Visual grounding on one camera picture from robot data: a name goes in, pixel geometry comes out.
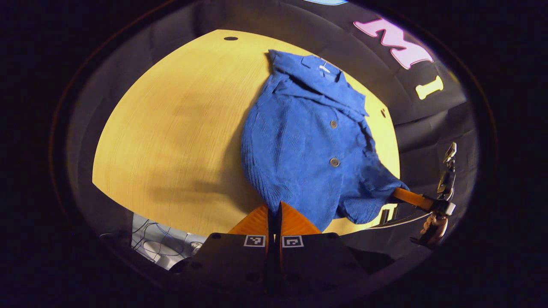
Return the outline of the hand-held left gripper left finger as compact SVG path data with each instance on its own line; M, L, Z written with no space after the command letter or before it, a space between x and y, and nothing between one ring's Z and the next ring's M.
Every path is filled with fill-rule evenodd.
M171 273L223 293L262 295L269 242L269 209L261 205L229 232L210 234L197 253L173 265Z

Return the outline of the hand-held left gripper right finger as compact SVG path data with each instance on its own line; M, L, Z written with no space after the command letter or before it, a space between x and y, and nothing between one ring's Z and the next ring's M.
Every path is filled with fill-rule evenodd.
M280 203L280 292L309 296L361 282L386 267L384 253L347 246L322 233L303 214Z

